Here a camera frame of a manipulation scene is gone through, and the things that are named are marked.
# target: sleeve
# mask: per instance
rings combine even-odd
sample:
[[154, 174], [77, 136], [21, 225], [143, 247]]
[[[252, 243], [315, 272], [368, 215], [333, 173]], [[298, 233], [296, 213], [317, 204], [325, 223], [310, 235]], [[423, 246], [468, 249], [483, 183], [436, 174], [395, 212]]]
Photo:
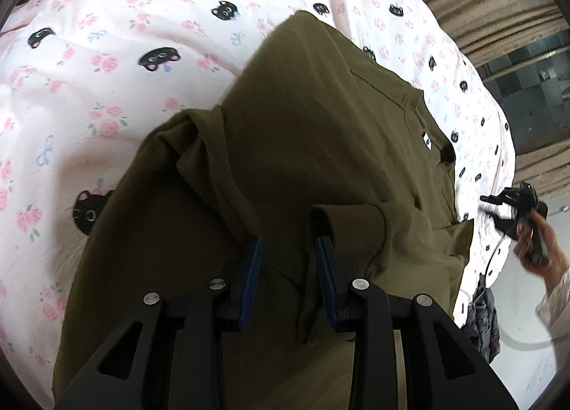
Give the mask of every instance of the sleeve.
[[570, 352], [570, 272], [566, 270], [551, 295], [537, 306], [537, 315], [548, 329], [558, 368]]

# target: human hand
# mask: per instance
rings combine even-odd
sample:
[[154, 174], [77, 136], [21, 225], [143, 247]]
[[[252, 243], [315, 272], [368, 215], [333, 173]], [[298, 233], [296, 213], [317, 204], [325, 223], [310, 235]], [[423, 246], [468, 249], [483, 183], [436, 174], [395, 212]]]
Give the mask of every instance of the human hand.
[[521, 224], [517, 226], [517, 236], [519, 238], [515, 246], [515, 254], [519, 258], [522, 266], [530, 273], [538, 275], [544, 279], [546, 284], [546, 292], [548, 295], [552, 293], [554, 288], [558, 286], [564, 272], [568, 270], [570, 262], [568, 257], [558, 245], [558, 240], [554, 229], [538, 212], [533, 211], [531, 214], [532, 220], [541, 230], [546, 249], [548, 250], [548, 264], [546, 266], [539, 266], [533, 264], [527, 257], [532, 249], [532, 235], [533, 231], [530, 228], [523, 228]]

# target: garment label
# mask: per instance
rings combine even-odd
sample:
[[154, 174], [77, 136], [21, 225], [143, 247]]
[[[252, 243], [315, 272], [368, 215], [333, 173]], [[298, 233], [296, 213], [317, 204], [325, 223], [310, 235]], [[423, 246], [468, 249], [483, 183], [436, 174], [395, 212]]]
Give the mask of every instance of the garment label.
[[426, 133], [425, 130], [422, 133], [422, 138], [424, 139], [424, 143], [426, 143], [428, 149], [431, 151], [431, 139], [429, 139], [429, 135]]

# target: black device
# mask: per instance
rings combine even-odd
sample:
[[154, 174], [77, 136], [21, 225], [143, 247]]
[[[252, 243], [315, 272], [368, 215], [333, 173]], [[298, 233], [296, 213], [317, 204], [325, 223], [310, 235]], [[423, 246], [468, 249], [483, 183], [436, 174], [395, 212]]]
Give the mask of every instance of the black device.
[[[390, 296], [356, 278], [329, 236], [316, 239], [316, 257], [327, 319], [336, 332], [356, 333], [349, 410], [398, 408], [394, 329], [401, 331], [404, 346], [408, 408], [518, 408], [431, 297]], [[195, 292], [166, 301], [157, 293], [145, 296], [139, 312], [95, 352], [55, 410], [226, 409], [220, 332], [247, 326], [260, 264], [257, 239], [237, 270], [226, 266], [221, 278]], [[177, 332], [181, 342], [175, 346]], [[176, 371], [173, 363], [179, 363]], [[485, 392], [465, 399], [473, 389]]]
[[527, 258], [536, 265], [545, 266], [548, 264], [548, 251], [544, 243], [544, 235], [531, 219], [532, 211], [537, 211], [544, 218], [548, 216], [548, 206], [538, 199], [536, 190], [526, 182], [522, 182], [518, 188], [505, 188], [498, 196], [481, 196], [483, 202], [500, 206], [507, 204], [515, 210], [514, 219], [503, 219], [498, 215], [487, 212], [491, 215], [495, 228], [503, 232], [506, 236], [518, 240], [517, 225], [520, 223], [525, 228], [532, 229], [532, 245], [527, 254]]

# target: bedspread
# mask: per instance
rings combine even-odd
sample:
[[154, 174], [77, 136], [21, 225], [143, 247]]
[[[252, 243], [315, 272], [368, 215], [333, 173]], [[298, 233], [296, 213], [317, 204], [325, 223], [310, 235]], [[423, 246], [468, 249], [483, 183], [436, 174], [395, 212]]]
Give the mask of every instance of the bedspread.
[[215, 105], [299, 9], [422, 89], [453, 143], [458, 214], [475, 218], [457, 324], [492, 254], [497, 278], [508, 242], [478, 197], [512, 183], [508, 123], [421, 0], [27, 0], [0, 37], [0, 347], [44, 408], [86, 234], [140, 142]]

